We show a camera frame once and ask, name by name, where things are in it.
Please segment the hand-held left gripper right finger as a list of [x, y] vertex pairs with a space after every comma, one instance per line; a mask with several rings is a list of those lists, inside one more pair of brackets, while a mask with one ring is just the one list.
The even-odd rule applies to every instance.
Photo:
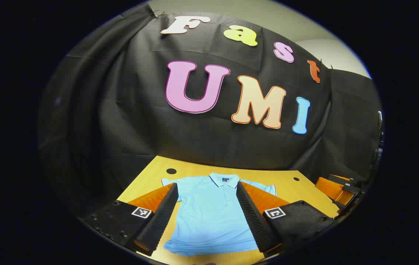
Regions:
[[304, 200], [289, 203], [241, 181], [236, 195], [258, 250], [264, 254], [295, 252], [334, 228], [334, 218]]

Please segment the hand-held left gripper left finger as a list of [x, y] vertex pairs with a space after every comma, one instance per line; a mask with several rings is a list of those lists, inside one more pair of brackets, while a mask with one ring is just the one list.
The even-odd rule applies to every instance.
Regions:
[[128, 202], [114, 200], [83, 221], [129, 250], [152, 255], [167, 228], [178, 197], [177, 184], [169, 183]]

